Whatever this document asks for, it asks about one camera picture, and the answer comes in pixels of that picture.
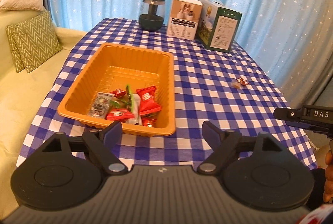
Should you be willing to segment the right hand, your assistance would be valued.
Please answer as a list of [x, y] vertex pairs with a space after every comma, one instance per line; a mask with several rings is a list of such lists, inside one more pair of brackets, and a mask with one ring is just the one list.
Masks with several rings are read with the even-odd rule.
[[332, 152], [327, 152], [325, 157], [325, 163], [327, 164], [325, 170], [326, 182], [324, 184], [323, 202], [328, 203], [333, 194], [333, 166], [332, 166]]

